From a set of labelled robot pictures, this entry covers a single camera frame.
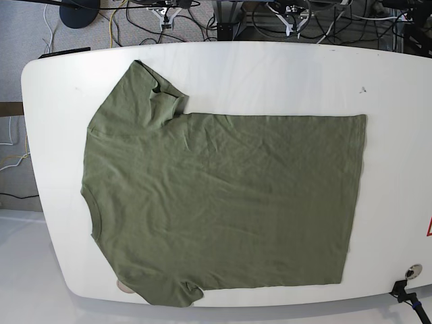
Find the olive green T-shirt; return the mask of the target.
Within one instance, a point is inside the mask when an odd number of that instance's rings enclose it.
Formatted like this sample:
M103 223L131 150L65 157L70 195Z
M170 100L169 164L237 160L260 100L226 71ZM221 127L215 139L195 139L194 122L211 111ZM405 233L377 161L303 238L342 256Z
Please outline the olive green T-shirt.
M117 279L149 304L339 284L367 118L183 113L134 61L92 117L81 193Z

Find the silver table grommet left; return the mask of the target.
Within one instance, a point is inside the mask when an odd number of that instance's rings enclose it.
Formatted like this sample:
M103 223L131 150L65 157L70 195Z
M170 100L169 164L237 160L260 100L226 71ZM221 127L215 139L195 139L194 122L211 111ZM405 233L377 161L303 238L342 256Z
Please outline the silver table grommet left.
M119 290L121 290L122 292L126 293L126 294L134 294L135 291L130 289L129 287L127 287L126 285L124 285L120 280L117 280L117 287Z

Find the silver table grommet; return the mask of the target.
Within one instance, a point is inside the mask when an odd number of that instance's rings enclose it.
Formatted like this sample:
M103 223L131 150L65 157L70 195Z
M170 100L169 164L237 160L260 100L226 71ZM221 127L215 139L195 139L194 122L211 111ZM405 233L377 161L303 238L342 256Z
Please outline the silver table grommet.
M126 285L124 285L120 280L117 280L117 287L119 290L121 290L122 292L126 293L126 294L134 294L135 291L130 289L129 287L127 287Z
M423 266L421 264L412 265L405 272L405 279L406 280L412 280L412 279L417 278L421 274L422 270L423 270Z

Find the black thin bar on floor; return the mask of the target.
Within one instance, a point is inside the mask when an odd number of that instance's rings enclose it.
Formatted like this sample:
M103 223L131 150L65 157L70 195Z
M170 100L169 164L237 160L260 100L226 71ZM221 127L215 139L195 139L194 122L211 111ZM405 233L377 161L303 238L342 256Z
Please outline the black thin bar on floor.
M69 55L69 54L74 54L74 53L81 53L81 52L86 52L86 51L90 51L90 50L91 50L90 47L82 47L82 48L77 48L77 49L57 51L57 52L53 52L53 53L42 54L38 59L44 59L44 58L55 57L55 56L60 56L60 55Z

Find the round dark stand base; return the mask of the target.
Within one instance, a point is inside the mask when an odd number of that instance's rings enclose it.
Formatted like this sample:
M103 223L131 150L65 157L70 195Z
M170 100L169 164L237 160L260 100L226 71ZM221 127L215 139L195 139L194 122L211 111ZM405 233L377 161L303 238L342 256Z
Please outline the round dark stand base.
M71 29L89 26L97 17L100 0L61 1L59 17L62 23Z

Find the red warning triangle sticker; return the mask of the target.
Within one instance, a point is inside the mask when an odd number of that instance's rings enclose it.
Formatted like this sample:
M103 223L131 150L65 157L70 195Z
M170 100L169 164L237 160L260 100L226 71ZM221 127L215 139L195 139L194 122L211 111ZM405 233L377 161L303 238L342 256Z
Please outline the red warning triangle sticker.
M428 230L427 230L427 237L432 236L432 218L430 219Z

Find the silver table grommet right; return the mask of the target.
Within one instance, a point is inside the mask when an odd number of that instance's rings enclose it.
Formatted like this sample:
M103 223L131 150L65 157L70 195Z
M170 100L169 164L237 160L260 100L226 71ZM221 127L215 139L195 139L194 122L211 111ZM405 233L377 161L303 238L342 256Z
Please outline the silver table grommet right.
M423 270L423 266L421 264L412 265L405 272L405 279L406 280L412 280L412 279L417 278L421 274L422 270Z

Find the black metal frame post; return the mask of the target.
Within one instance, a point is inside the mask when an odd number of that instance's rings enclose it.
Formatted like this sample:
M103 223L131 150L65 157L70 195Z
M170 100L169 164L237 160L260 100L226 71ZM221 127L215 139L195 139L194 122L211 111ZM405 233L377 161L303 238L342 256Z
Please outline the black metal frame post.
M218 41L233 41L243 21L243 1L212 1Z

